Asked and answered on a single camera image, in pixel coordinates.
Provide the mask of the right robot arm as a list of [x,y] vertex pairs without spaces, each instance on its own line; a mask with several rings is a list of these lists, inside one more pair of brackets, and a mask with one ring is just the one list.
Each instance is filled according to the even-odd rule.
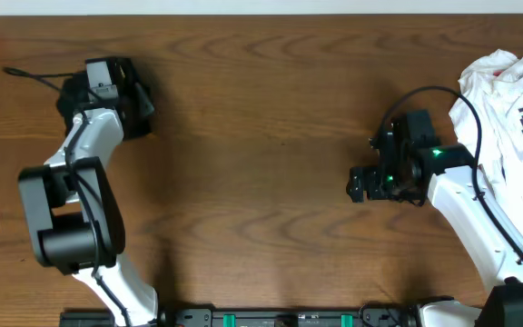
[[481,183],[468,149],[441,144],[430,124],[407,123],[370,145],[379,161],[350,169],[351,200],[430,203],[455,231],[488,292],[480,308],[449,297],[419,303],[402,325],[523,326],[523,236]]

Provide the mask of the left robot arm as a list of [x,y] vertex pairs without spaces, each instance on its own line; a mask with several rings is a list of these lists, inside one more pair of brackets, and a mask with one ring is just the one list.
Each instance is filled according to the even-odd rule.
[[18,176],[35,259],[85,284],[109,311],[63,322],[153,325],[158,295],[126,256],[124,221],[106,175],[115,148],[150,130],[148,90],[135,73],[92,69],[66,74],[57,90],[65,139],[44,164]]

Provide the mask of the white t-shirt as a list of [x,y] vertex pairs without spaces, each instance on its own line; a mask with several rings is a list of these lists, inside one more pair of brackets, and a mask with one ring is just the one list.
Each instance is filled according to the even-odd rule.
[[480,57],[459,79],[464,97],[449,111],[454,131],[479,163],[498,204],[523,235],[523,56]]

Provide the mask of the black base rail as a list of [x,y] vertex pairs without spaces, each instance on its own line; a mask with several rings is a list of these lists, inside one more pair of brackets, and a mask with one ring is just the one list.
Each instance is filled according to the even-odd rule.
[[161,311],[146,323],[164,327],[417,327],[411,309],[365,306],[356,310],[247,311],[193,308]]

